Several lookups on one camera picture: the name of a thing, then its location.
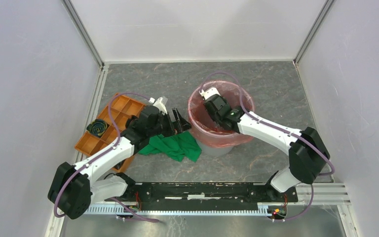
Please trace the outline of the red plastic trash bag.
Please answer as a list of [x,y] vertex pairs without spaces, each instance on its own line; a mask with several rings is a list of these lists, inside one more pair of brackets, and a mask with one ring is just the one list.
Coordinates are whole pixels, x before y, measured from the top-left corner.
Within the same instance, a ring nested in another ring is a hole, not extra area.
[[[218,95],[207,92],[216,88]],[[235,83],[214,80],[203,85],[205,96],[196,88],[188,99],[188,117],[191,124],[191,135],[200,143],[212,148],[224,148],[248,143],[252,136],[238,132],[237,123],[244,111],[254,111],[252,96],[244,89],[240,90]]]

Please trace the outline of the grey plastic trash bin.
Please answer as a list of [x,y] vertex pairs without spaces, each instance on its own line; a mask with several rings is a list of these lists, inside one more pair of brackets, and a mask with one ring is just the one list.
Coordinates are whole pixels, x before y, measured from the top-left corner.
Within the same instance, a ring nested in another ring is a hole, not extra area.
[[[237,84],[214,80],[205,83],[203,89],[207,90],[211,87],[215,87],[232,108],[240,105],[240,91]],[[222,156],[229,153],[233,147],[253,140],[251,136],[223,130],[210,118],[203,103],[204,100],[197,88],[188,99],[188,117],[191,123],[190,134],[196,140],[203,154]]]

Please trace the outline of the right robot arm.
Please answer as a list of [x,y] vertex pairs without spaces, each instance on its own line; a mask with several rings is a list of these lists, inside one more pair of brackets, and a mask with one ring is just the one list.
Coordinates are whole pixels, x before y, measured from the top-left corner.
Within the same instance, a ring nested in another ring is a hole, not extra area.
[[325,165],[331,169],[328,174],[333,173],[329,152],[316,129],[289,128],[262,118],[242,105],[233,108],[214,90],[202,91],[200,95],[208,115],[219,127],[262,140],[288,155],[288,167],[276,172],[267,183],[265,195],[269,200],[279,201],[289,188],[298,184],[312,184],[323,175]]

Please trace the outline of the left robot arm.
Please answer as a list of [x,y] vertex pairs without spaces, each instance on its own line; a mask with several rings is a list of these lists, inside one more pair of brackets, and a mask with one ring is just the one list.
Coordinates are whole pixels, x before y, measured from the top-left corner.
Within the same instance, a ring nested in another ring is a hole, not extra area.
[[153,105],[144,106],[138,116],[127,120],[120,135],[102,150],[75,164],[64,162],[59,165],[47,195],[54,204],[54,216],[76,219],[91,204],[113,197],[130,201],[135,196],[133,185],[119,176],[106,180],[99,178],[146,147],[150,138],[157,135],[170,137],[191,129],[191,124],[176,108],[172,113],[174,121],[166,111]]

